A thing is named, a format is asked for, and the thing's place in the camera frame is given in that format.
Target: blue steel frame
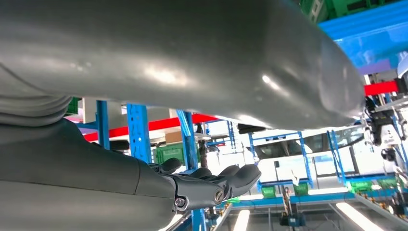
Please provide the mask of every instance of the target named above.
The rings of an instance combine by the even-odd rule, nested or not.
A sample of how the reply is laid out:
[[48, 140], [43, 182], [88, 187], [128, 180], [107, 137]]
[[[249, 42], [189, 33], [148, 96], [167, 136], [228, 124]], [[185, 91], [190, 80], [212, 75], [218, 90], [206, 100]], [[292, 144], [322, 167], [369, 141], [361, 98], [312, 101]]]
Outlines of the blue steel frame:
[[191, 112], [176, 110], [181, 126], [181, 139], [183, 141], [183, 154], [187, 170], [198, 169], [198, 158], [194, 140], [194, 126]]
[[360, 74], [396, 69], [408, 47], [408, 0], [329, 20], [319, 26], [346, 53]]
[[[300, 146], [301, 146], [301, 150], [302, 150], [302, 155], [303, 155], [303, 160], [305, 162], [305, 169], [306, 169], [306, 175], [307, 175], [307, 183], [310, 185], [311, 188], [313, 188], [313, 179], [312, 179], [312, 175], [310, 174], [310, 168], [309, 168], [309, 160], [307, 157], [307, 153], [305, 151], [305, 140], [303, 139], [302, 136], [302, 132], [298, 131], [298, 132], [292, 132], [292, 133], [286, 133], [286, 134], [281, 134], [281, 135], [276, 135], [276, 136], [268, 136], [268, 137], [260, 137], [260, 138], [253, 138], [252, 137], [252, 133], [248, 133], [248, 137], [249, 137], [249, 144], [250, 144], [250, 149], [252, 154], [255, 157], [255, 151], [254, 151], [254, 141], [256, 140], [268, 140], [268, 139], [273, 139], [273, 138], [284, 138], [286, 136], [289, 135], [295, 135], [297, 134], [299, 136], [299, 140], [300, 140]], [[292, 184], [292, 180], [278, 180], [275, 182], [268, 182], [268, 185], [287, 185], [287, 184]]]
[[312, 179], [312, 175], [310, 174], [309, 159], [307, 157], [307, 153], [306, 153], [306, 150], [305, 150], [305, 140], [303, 139], [301, 131], [299, 131], [298, 134], [299, 134], [299, 140], [300, 140], [300, 147], [302, 149], [303, 160], [305, 162], [305, 168], [306, 168], [306, 175], [307, 175], [308, 183], [309, 183], [310, 187], [313, 188], [313, 179]]
[[98, 142], [104, 149], [109, 150], [108, 104], [106, 101], [96, 101], [96, 125], [98, 128]]
[[128, 103], [127, 112], [130, 155], [146, 163], [151, 163], [152, 152], [150, 149], [147, 107]]
[[109, 150], [109, 120], [108, 120], [108, 105], [106, 101], [96, 101], [95, 122], [77, 123], [78, 128], [95, 129], [98, 131], [98, 143], [104, 149]]
[[[328, 137], [331, 153], [333, 154], [334, 167], [336, 168], [337, 179], [338, 179], [339, 182], [346, 185], [345, 173], [344, 173], [344, 169], [343, 169], [342, 160], [340, 158], [339, 145], [337, 143], [336, 133], [334, 132], [334, 130], [331, 130], [331, 134], [330, 134], [329, 131], [327, 131], [327, 137]], [[337, 165], [339, 165], [341, 178], [340, 178], [340, 175], [339, 175]]]
[[[391, 196], [394, 194], [394, 190], [381, 190], [367, 192], [368, 197], [384, 197], [384, 196]], [[333, 203], [335, 201], [348, 201], [355, 199], [355, 196], [351, 192], [345, 193], [333, 193], [333, 194], [322, 194], [322, 195], [308, 195], [308, 196], [290, 196], [291, 203]], [[243, 207], [253, 207], [257, 208], [260, 206], [277, 206], [283, 205], [282, 197], [275, 197], [275, 198], [268, 198], [268, 199], [259, 199], [259, 200], [247, 200], [247, 201], [240, 201], [238, 203], [233, 203], [233, 209], [243, 208]], [[225, 202], [218, 206], [218, 208], [223, 208], [225, 206]]]
[[[192, 114], [182, 110], [176, 110], [178, 119], [180, 120], [181, 138], [183, 140], [184, 161], [187, 170], [198, 169], [198, 158], [196, 152], [196, 144], [194, 140], [194, 126], [192, 123]], [[192, 230], [206, 231], [204, 210], [196, 209], [191, 212]]]

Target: green storage bin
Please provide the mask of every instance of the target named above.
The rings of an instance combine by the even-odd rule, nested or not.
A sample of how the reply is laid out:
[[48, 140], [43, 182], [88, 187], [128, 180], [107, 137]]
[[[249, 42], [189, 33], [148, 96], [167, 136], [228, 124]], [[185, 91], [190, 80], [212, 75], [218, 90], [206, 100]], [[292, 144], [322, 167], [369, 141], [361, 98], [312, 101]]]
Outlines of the green storage bin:
[[298, 186], [293, 185], [294, 194], [296, 196], [307, 196], [309, 195], [309, 186], [307, 183], [299, 183]]
[[276, 197], [275, 186], [262, 186], [261, 192], [264, 198], [275, 198]]
[[68, 105], [68, 110], [66, 111], [65, 116], [78, 115], [78, 101], [79, 98], [72, 98], [71, 102]]
[[399, 0], [301, 0], [300, 7], [313, 22], [319, 23], [396, 1]]
[[390, 189], [390, 188], [396, 188], [396, 179], [383, 179], [383, 180], [377, 180], [378, 185], [381, 186], [383, 189]]
[[234, 198], [231, 198], [231, 199], [227, 200], [227, 203], [231, 203], [231, 204], [236, 204], [236, 203], [239, 203], [239, 202], [241, 202], [239, 197], [234, 197]]
[[373, 183], [372, 181], [355, 181], [347, 182], [347, 187], [351, 193], [371, 192]]
[[[198, 163], [200, 162], [200, 154], [196, 149]], [[184, 152], [183, 152], [183, 144], [171, 144], [163, 147], [158, 147], [153, 151], [154, 162], [156, 164], [162, 164], [166, 160], [170, 158], [177, 158], [181, 161], [183, 165], [184, 163]]]

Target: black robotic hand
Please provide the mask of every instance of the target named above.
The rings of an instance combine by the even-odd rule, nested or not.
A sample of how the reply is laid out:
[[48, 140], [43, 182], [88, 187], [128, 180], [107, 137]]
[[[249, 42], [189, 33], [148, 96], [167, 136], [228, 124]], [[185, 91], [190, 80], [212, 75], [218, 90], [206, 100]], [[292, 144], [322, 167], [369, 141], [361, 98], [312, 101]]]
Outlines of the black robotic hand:
[[176, 160], [167, 160], [161, 165], [150, 165], [176, 189], [175, 206], [178, 211], [219, 205], [222, 201], [248, 192], [261, 176], [256, 165], [229, 166], [218, 176], [207, 168], [199, 168], [187, 174], [170, 175], [177, 168]]

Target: gray curved panel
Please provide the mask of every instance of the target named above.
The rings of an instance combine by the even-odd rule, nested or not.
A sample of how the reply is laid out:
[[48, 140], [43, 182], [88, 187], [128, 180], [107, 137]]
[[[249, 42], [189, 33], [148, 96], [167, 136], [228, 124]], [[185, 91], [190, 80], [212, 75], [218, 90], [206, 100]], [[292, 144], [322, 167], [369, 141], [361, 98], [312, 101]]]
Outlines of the gray curved panel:
[[[0, 3], [0, 62], [26, 83], [9, 94], [109, 98], [286, 129], [342, 126], [362, 109], [356, 69], [289, 1]], [[10, 81], [1, 74], [0, 93]]]

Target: screw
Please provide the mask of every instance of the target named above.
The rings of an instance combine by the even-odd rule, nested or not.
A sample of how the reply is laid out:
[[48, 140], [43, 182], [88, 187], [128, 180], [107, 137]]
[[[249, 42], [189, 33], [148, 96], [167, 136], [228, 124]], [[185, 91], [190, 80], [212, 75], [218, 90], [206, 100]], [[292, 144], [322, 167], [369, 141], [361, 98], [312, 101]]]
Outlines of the screw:
[[177, 198], [177, 199], [174, 201], [174, 204], [175, 204], [177, 207], [183, 207], [185, 203], [186, 203], [186, 200], [184, 200], [183, 198]]
[[217, 204], [220, 204], [223, 200], [224, 200], [224, 191], [220, 189], [216, 192], [215, 201]]

